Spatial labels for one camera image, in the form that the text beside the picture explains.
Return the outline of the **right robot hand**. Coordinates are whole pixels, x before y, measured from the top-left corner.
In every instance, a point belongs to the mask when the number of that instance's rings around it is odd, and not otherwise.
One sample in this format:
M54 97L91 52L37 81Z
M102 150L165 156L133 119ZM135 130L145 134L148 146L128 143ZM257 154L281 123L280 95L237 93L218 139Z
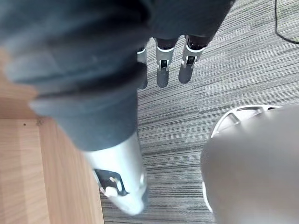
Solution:
M34 112L53 118L93 169L101 192L123 212L149 198L137 127L137 91L147 86L146 44L156 42L157 85L186 84L232 0L3 0L0 45L6 77L33 86Z

